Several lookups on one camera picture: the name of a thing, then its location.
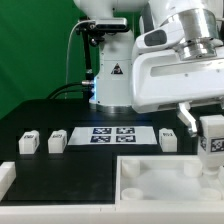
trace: white box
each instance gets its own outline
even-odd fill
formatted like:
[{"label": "white box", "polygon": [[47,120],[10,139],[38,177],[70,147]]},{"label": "white box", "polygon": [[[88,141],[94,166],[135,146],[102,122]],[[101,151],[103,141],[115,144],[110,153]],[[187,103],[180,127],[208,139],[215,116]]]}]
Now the white box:
[{"label": "white box", "polygon": [[[133,178],[127,178],[122,173],[122,162],[127,163],[127,161],[131,162],[133,160],[139,161],[140,174]],[[140,207],[142,204],[142,211],[146,204],[149,206],[150,204],[160,204],[161,211],[167,209],[167,212],[172,212],[171,207],[165,209],[166,204],[172,204],[176,207],[173,207],[173,212],[175,212],[175,209],[178,211],[181,204],[185,207],[185,212],[195,212],[196,210],[199,212],[200,210],[203,213],[207,210],[207,202],[224,209],[224,168],[220,167],[219,175],[215,179],[210,179],[206,175],[191,175],[190,177],[185,170],[186,164],[195,165],[201,164],[201,162],[198,156],[118,157],[116,203],[121,206],[123,202],[126,204],[125,201],[128,200],[129,206],[131,206],[131,203],[135,204],[138,201]],[[122,192],[126,189],[133,189],[133,192],[141,191],[143,197],[139,200],[137,197],[134,198],[135,194],[133,193],[131,195],[133,196],[133,202],[130,202],[130,198],[123,200]],[[214,191],[217,194],[210,195],[209,191]]]},{"label": "white box", "polygon": [[48,139],[49,153],[63,153],[67,145],[67,132],[64,130],[54,131]]},{"label": "white box", "polygon": [[177,137],[171,129],[159,130],[159,143],[163,152],[177,152]]},{"label": "white box", "polygon": [[19,153],[34,154],[39,144],[40,139],[38,131],[25,132],[19,140]]},{"label": "white box", "polygon": [[0,201],[16,178],[14,162],[4,162],[0,166]]},{"label": "white box", "polygon": [[224,117],[200,117],[203,135],[198,140],[198,156],[207,168],[224,165]]}]

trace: warning label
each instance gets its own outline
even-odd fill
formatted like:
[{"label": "warning label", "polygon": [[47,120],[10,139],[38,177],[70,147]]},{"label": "warning label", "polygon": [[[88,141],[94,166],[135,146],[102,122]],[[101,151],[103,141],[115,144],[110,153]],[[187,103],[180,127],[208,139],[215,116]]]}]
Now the warning label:
[{"label": "warning label", "polygon": [[117,63],[111,72],[112,75],[123,75],[120,65]]}]

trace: metal bracket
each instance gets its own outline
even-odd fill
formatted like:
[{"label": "metal bracket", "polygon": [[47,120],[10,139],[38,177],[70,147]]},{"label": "metal bracket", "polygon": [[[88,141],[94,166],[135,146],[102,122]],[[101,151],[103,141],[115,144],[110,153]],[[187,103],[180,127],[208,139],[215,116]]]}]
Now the metal bracket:
[{"label": "metal bracket", "polygon": [[198,134],[196,120],[189,113],[191,109],[189,102],[179,103],[177,108],[177,116],[188,127],[188,132],[191,137],[196,137]]}]

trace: black label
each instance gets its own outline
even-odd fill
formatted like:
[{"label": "black label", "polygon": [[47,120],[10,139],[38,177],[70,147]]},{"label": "black label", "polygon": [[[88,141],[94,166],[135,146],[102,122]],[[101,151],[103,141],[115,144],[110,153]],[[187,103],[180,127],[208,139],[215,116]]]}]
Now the black label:
[{"label": "black label", "polygon": [[164,137],[172,137],[173,134],[172,134],[172,133],[163,133],[163,136],[164,136]]},{"label": "black label", "polygon": [[111,137],[110,136],[92,136],[90,142],[91,143],[109,143]]},{"label": "black label", "polygon": [[25,135],[24,138],[33,138],[34,135]]},{"label": "black label", "polygon": [[116,142],[136,142],[136,138],[134,135],[126,135],[126,136],[116,136]]},{"label": "black label", "polygon": [[93,134],[94,135],[108,135],[111,134],[112,128],[94,128],[93,129]]},{"label": "black label", "polygon": [[134,128],[117,128],[117,134],[134,134]]},{"label": "black label", "polygon": [[52,136],[52,138],[62,138],[62,134],[55,134]]},{"label": "black label", "polygon": [[211,140],[211,152],[224,152],[224,138]]}]

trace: white platform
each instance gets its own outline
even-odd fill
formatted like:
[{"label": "white platform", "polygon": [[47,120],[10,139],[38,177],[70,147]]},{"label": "white platform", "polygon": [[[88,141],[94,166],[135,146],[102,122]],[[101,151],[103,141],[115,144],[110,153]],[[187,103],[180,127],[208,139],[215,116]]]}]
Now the white platform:
[{"label": "white platform", "polygon": [[[121,161],[132,159],[140,161],[140,175],[128,179],[121,175]],[[197,160],[196,156],[118,157],[114,205],[0,207],[0,222],[223,224],[224,200],[198,198],[198,192],[204,187],[218,189],[223,194],[223,168],[216,179],[186,177],[184,162]],[[140,188],[143,200],[121,200],[121,192],[127,187]]]},{"label": "white platform", "polygon": [[153,127],[76,127],[68,145],[157,144]]}]

